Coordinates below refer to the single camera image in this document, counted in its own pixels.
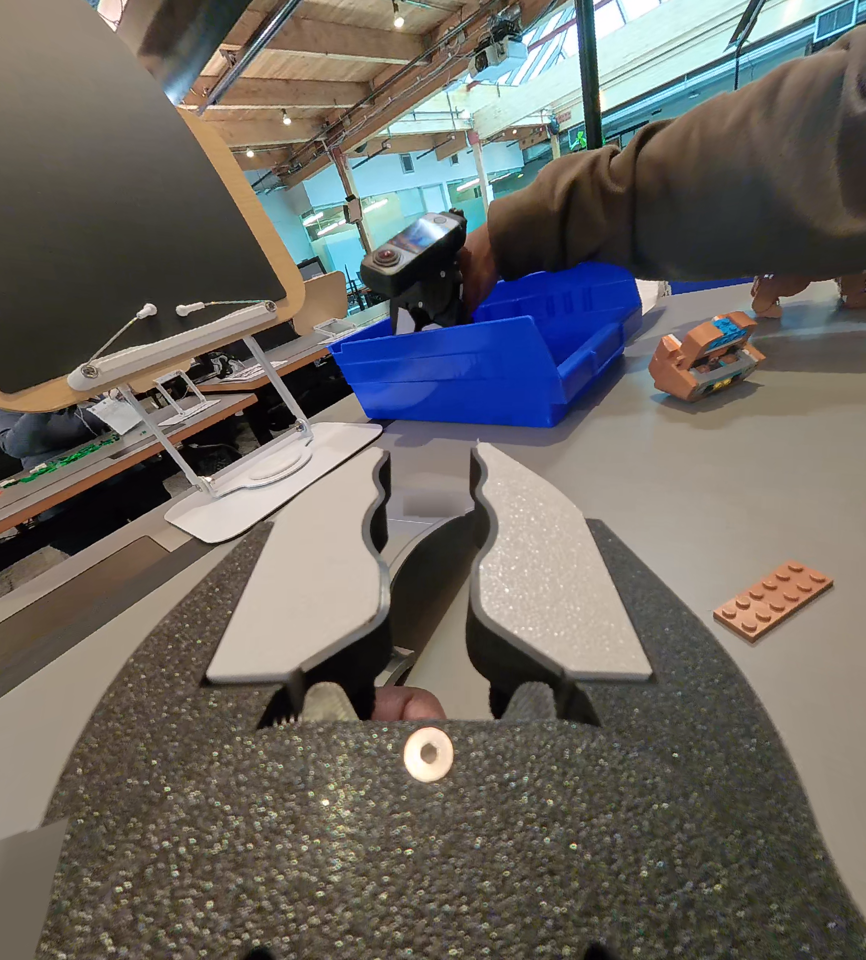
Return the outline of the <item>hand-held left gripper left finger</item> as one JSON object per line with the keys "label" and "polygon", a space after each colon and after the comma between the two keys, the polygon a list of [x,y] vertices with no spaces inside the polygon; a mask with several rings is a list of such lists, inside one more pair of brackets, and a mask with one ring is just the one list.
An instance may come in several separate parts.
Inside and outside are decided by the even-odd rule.
{"label": "hand-held left gripper left finger", "polygon": [[212,685],[373,684],[391,655],[390,492],[389,452],[370,447],[276,516],[206,669]]}

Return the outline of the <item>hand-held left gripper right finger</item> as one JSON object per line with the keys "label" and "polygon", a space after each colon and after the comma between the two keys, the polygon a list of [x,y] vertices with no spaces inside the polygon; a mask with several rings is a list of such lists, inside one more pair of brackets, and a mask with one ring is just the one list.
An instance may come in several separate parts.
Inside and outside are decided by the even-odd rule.
{"label": "hand-held left gripper right finger", "polygon": [[583,512],[491,443],[471,450],[467,650],[493,685],[647,682],[653,668]]}

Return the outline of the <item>blue plastic bin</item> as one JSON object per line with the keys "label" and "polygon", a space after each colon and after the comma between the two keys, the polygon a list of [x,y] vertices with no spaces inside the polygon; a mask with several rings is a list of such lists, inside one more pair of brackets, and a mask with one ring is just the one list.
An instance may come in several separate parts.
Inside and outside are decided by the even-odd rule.
{"label": "blue plastic bin", "polygon": [[379,420],[549,428],[641,326],[634,277],[605,263],[500,282],[471,323],[393,334],[385,318],[330,351]]}
{"label": "blue plastic bin", "polygon": [[669,292],[671,295],[684,295],[695,292],[703,292],[709,290],[723,289],[732,286],[745,285],[751,286],[753,282],[752,276],[731,278],[731,279],[722,279],[722,280],[700,280],[700,281],[683,281],[683,280],[670,280],[668,281]]}

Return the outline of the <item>grey instruction booklet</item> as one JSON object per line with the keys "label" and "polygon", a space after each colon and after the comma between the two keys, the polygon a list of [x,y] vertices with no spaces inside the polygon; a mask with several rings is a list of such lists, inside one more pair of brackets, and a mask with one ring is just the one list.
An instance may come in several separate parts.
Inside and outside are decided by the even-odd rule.
{"label": "grey instruction booklet", "polygon": [[392,559],[388,618],[391,657],[380,688],[402,687],[419,669],[437,683],[463,658],[469,575],[476,544],[474,510],[430,522],[394,521],[399,538]]}

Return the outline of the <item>brown long plate brick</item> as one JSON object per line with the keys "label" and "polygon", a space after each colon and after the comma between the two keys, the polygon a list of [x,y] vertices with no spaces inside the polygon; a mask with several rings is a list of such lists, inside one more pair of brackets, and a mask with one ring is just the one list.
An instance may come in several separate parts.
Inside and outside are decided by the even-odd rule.
{"label": "brown long plate brick", "polygon": [[713,618],[745,642],[756,644],[833,587],[830,575],[787,560],[716,607]]}

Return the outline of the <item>brown toy brick model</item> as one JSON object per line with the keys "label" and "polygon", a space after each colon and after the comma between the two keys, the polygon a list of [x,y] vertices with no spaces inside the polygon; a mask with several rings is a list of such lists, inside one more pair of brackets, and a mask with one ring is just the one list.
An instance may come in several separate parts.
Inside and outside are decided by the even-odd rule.
{"label": "brown toy brick model", "polygon": [[683,339],[662,337],[648,365],[655,388],[682,402],[697,402],[747,379],[764,354],[751,343],[757,323],[735,312],[705,320]]}

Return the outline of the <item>person's right forearm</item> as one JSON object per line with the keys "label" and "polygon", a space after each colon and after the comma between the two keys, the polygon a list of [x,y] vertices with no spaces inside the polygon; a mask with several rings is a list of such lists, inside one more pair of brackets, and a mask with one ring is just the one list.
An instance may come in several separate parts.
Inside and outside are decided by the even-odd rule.
{"label": "person's right forearm", "polygon": [[487,223],[508,282],[593,260],[667,281],[866,271],[866,26],[622,150],[552,161]]}

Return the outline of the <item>grey desk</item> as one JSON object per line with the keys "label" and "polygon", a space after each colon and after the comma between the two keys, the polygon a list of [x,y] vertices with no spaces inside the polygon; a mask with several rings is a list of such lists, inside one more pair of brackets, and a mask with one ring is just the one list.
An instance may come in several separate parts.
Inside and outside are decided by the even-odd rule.
{"label": "grey desk", "polygon": [[[718,400],[661,400],[646,373],[661,333],[738,304],[739,287],[673,296],[648,314],[626,366],[593,404],[556,429],[482,428],[485,439],[555,483],[621,535],[713,628],[762,699],[791,752],[835,864],[866,914],[866,314],[832,307],[832,285],[794,298],[767,322],[769,356],[748,386]],[[394,500],[420,510],[468,506],[458,471],[478,428],[407,422],[382,438]],[[827,599],[754,646],[712,624],[711,609],[752,575],[788,558],[835,579]],[[121,666],[133,633],[152,623],[216,558],[195,561],[136,609],[98,628],[0,700],[0,870],[30,863],[14,909],[38,913],[57,840],[39,826],[46,774],[59,773],[84,697]],[[31,919],[7,918],[0,879],[0,958],[31,958]]]}

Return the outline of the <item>person's right hand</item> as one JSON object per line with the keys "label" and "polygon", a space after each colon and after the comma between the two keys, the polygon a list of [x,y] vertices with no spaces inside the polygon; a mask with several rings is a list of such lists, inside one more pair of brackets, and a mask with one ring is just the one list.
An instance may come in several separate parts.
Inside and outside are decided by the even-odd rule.
{"label": "person's right hand", "polygon": [[466,237],[460,250],[459,264],[463,280],[463,305],[473,314],[500,281],[510,278],[506,246],[490,222]]}

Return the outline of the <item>small wooden panel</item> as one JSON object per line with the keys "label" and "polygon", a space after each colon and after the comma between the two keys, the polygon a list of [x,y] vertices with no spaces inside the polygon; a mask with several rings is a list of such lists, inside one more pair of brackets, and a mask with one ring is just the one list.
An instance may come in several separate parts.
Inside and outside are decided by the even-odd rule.
{"label": "small wooden panel", "polygon": [[346,277],[342,271],[331,271],[304,282],[303,306],[292,318],[295,332],[302,336],[316,326],[347,316]]}

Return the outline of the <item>ceiling projector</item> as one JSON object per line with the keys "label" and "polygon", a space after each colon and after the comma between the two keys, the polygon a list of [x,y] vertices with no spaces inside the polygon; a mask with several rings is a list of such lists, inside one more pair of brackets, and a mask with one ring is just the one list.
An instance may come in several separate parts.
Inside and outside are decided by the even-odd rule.
{"label": "ceiling projector", "polygon": [[494,82],[519,69],[528,56],[520,6],[507,6],[488,18],[472,53],[468,76],[472,83]]}

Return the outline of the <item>black pole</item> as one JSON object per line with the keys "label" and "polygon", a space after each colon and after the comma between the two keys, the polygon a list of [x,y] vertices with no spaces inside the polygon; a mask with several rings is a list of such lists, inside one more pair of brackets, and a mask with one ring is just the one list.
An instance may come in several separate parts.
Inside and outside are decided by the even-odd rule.
{"label": "black pole", "polygon": [[575,1],[586,150],[604,145],[595,2]]}

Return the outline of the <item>pile of green toy bricks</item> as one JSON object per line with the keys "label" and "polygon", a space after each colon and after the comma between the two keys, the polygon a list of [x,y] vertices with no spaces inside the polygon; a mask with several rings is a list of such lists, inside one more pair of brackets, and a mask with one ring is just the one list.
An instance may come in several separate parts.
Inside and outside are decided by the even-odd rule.
{"label": "pile of green toy bricks", "polygon": [[8,480],[4,480],[0,483],[3,488],[9,486],[15,486],[18,484],[31,483],[33,480],[38,479],[47,474],[53,474],[57,471],[63,470],[66,467],[77,463],[87,457],[92,456],[94,453],[98,453],[107,447],[110,447],[120,441],[121,437],[118,434],[112,434],[107,438],[102,438],[99,441],[91,442],[85,446],[80,447],[74,451],[69,451],[58,455],[47,461],[40,462],[29,469],[27,469],[22,474],[19,474],[15,477],[11,477]]}

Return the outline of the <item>black wood-rimmed panel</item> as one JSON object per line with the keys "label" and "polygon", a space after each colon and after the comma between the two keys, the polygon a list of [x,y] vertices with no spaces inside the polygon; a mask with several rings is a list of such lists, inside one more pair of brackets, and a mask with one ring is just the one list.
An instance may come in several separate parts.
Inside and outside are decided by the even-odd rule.
{"label": "black wood-rimmed panel", "polygon": [[304,299],[213,126],[177,109],[85,3],[0,2],[0,408],[85,400],[67,377],[108,341],[113,353],[221,316],[175,306],[274,302],[280,318],[254,334]]}

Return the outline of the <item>brown tan brick dinosaur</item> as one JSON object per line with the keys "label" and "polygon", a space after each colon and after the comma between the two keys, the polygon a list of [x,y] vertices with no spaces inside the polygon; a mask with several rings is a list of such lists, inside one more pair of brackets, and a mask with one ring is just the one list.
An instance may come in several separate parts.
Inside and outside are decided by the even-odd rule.
{"label": "brown tan brick dinosaur", "polygon": [[[751,287],[751,308],[757,318],[780,320],[781,300],[805,291],[822,278],[801,273],[770,273],[757,276]],[[840,305],[845,309],[866,309],[866,271],[835,278]]]}

